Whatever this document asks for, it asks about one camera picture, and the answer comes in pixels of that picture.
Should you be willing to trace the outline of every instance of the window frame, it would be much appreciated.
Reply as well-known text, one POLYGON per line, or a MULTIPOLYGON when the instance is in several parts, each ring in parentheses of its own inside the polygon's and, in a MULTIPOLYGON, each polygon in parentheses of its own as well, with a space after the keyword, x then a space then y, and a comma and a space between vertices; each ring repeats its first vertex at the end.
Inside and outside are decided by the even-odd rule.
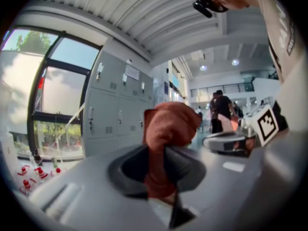
MULTIPOLYGON (((42 32, 42 33, 50 33, 50 34, 54 34, 57 37, 57 39, 53 42, 53 44, 49 47, 49 49, 47 50, 47 52, 45 53, 39 67, 38 70, 34 76, 34 81, 32 83, 31 86, 31 90, 30 90, 30 95, 29 95, 29 100, 28 100, 28 110, 27 110, 27 122, 26 122, 26 126, 27 126, 27 139, 28 139, 28 144, 29 144, 29 149, 32 155, 37 155, 36 159, 37 160, 42 160, 42 158, 40 158, 39 155, 39 151, 36 147, 36 143, 35 143, 35 133, 34 133, 34 121, 46 121, 46 122, 55 122, 57 121, 57 123, 68 123, 69 120, 72 118, 72 116, 69 115, 61 115, 61 114, 49 114, 49 113, 44 113, 44 112, 37 112, 35 111, 35 103, 36 103, 36 96, 38 93, 38 86, 41 80, 41 77, 45 71, 45 69, 49 66, 52 67, 56 67, 59 69, 63 69, 63 70, 67 70, 70 72, 75 72, 78 74, 83 74, 86 76, 84 84, 83 84, 83 88, 82 88, 82 93, 81 93, 81 98, 80 98, 80 105, 79 107, 81 107, 81 105, 84 103, 85 100, 85 95, 86 95, 86 91, 87 91, 87 87, 89 84, 89 80, 90 80, 90 75, 91 72, 93 70, 93 66, 95 65, 98 56, 103 48, 103 45, 99 46, 96 45, 92 42, 89 42, 83 38, 79 38, 77 36, 74 35, 70 35, 68 33, 66 33, 66 31, 57 31, 57 30, 53 30, 53 29, 48 29, 48 28, 44 28, 44 27, 39 27, 39 26, 24 26, 24 25, 19 25, 19 26, 14 26, 9 28, 9 34, 6 36, 5 40, 2 42, 1 47, 6 43, 6 41, 10 38, 10 36, 12 35, 12 33, 15 30, 18 29, 24 29, 24 30, 33 30, 33 31, 38 31, 38 32, 42 32), (77 42, 86 44, 88 46, 91 46, 95 49, 98 49, 98 53, 97 56, 93 62, 92 68, 91 69, 86 69, 80 66, 75 66, 73 64, 69 64, 69 63, 65 63, 65 62, 61 62, 61 61, 57 61, 57 60, 53 60, 51 59, 52 54, 54 53, 54 51, 56 50, 56 48, 58 47, 58 45, 61 43, 61 41, 64 38, 68 38, 68 39, 72 39, 75 40, 77 42)), ((76 117, 71 124, 80 124, 80 129, 81 129, 81 136, 82 134, 82 120, 83 120, 83 112, 80 112, 79 116, 76 117)), ((64 158, 63 161, 72 161, 75 159, 72 158, 64 158)))

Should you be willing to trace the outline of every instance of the person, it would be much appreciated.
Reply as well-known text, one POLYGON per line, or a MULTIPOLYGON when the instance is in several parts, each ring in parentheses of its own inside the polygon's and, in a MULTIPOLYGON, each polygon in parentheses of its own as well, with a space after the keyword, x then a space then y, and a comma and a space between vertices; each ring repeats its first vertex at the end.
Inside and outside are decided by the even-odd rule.
POLYGON ((218 131, 221 129, 221 123, 217 118, 217 109, 216 109, 216 99, 217 99, 217 93, 213 93, 213 98, 210 101, 210 112, 211 112, 211 126, 212 126, 212 133, 218 133, 218 131))
POLYGON ((201 117, 201 124, 199 129, 201 130, 201 133, 203 133, 203 113, 201 107, 199 106, 198 109, 195 110, 195 112, 201 117))
POLYGON ((228 9, 260 8, 269 38, 269 51, 279 81, 283 83, 291 71, 306 59, 305 45, 293 20, 277 0, 203 0, 203 4, 225 12, 228 9))
MULTIPOLYGON (((222 118, 225 120, 229 120, 231 122, 231 113, 232 112, 232 119, 238 121, 238 116, 236 115, 236 112, 233 108, 231 100, 223 95, 222 90, 216 91, 217 99, 216 99, 216 111, 218 115, 218 119, 222 121, 222 119, 219 118, 219 115, 222 116, 222 118)), ((222 129, 224 126, 221 124, 222 127, 218 128, 218 132, 223 132, 224 129, 222 129)))
POLYGON ((241 108, 240 108, 239 106, 237 106, 237 103, 236 103, 236 102, 233 103, 233 108, 234 108, 235 113, 237 114, 237 116, 238 116, 239 118, 243 118, 243 117, 244 117, 241 108))

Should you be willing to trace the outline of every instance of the sky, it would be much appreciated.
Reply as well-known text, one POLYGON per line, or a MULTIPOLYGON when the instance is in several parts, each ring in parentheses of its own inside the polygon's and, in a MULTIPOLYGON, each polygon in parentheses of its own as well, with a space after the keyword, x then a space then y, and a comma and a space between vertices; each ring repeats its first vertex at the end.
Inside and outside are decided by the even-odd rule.
MULTIPOLYGON (((29 33, 30 30, 16 29, 6 41, 3 50, 10 50, 16 48, 16 43, 19 35, 22 35, 23 38, 29 33)), ((57 35, 47 34, 51 41, 51 44, 55 42, 58 38, 57 35)), ((95 58, 99 50, 83 43, 71 40, 63 39, 59 46, 54 51, 51 56, 52 59, 58 60, 61 62, 70 63, 77 65, 86 69, 92 69, 92 65, 95 61, 95 58)))

